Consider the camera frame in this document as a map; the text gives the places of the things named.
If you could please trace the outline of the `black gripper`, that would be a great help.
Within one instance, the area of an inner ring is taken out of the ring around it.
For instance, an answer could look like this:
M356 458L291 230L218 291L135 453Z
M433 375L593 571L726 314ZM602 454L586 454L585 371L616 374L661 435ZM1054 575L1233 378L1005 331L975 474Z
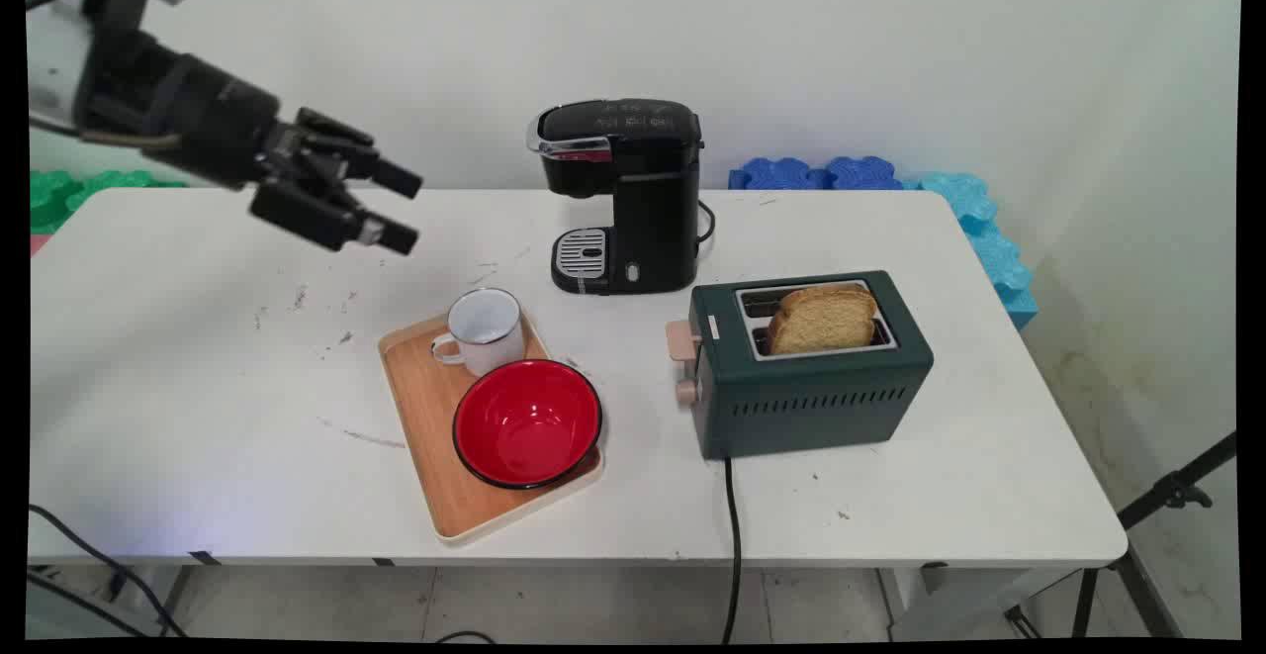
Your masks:
M75 96L81 140L129 148L227 188L261 182L248 211L329 250L348 242L409 254L419 231L371 211L349 180L415 199L424 180L376 140L311 108L298 110L298 168L275 154L289 135L280 99L137 28L96 32Z

